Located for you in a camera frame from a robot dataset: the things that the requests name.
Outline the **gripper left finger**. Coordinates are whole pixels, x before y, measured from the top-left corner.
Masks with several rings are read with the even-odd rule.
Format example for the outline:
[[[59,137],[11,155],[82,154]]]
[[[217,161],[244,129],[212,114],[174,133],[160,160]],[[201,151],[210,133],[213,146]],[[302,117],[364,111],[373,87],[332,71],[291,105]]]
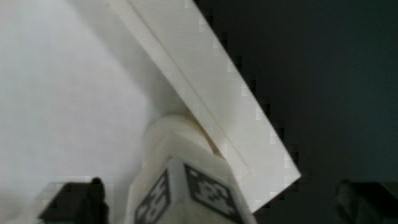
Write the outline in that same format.
[[[108,224],[105,184],[100,178],[64,184],[39,220],[43,224]]]

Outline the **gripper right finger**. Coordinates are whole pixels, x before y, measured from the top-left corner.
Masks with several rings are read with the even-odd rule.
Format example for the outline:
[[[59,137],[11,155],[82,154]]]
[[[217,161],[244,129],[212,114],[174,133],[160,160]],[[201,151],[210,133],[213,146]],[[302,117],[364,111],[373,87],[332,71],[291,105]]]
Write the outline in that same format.
[[[336,224],[398,224],[398,182],[345,179],[336,201]]]

